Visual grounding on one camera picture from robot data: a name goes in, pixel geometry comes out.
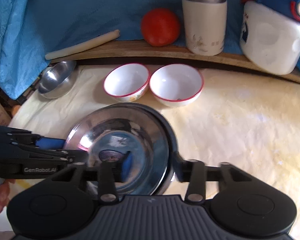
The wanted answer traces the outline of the person's left hand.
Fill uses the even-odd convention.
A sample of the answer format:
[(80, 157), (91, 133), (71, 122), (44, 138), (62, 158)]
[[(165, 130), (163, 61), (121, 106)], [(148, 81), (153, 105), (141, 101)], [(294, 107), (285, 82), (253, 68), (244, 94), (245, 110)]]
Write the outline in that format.
[(9, 202), (8, 196), (10, 194), (10, 184), (14, 183), (15, 179), (8, 179), (0, 185), (0, 213)]

